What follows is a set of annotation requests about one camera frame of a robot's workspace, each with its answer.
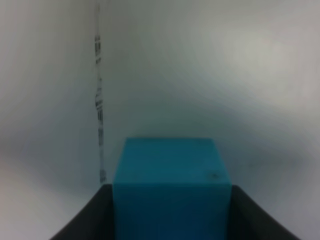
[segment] white wall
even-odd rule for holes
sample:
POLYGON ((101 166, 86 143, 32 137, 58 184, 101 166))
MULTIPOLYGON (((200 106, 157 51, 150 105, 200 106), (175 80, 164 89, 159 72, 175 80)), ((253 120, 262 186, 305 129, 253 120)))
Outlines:
POLYGON ((93 14, 0 1, 0 239, 49 239, 99 188, 93 14))
POLYGON ((320 2, 114 0, 103 11, 109 179, 126 137, 212 137, 234 183, 319 239, 320 2))

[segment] cube top face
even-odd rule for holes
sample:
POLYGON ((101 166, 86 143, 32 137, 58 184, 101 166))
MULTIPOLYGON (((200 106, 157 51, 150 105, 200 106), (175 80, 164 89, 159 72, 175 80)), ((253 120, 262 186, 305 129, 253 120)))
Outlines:
POLYGON ((129 138, 114 184, 231 183, 211 139, 129 138))

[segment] blue cube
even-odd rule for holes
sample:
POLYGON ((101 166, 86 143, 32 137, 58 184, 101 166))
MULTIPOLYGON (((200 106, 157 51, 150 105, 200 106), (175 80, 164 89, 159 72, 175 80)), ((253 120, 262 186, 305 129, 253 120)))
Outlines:
POLYGON ((232 185, 207 138, 129 138, 113 183, 116 240, 223 240, 232 185))

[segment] cube front face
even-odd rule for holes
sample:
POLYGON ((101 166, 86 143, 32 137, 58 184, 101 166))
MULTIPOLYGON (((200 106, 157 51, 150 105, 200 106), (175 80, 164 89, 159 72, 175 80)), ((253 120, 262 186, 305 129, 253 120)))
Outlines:
POLYGON ((113 184, 116 239, 222 240, 230 197, 211 140, 130 139, 113 184))

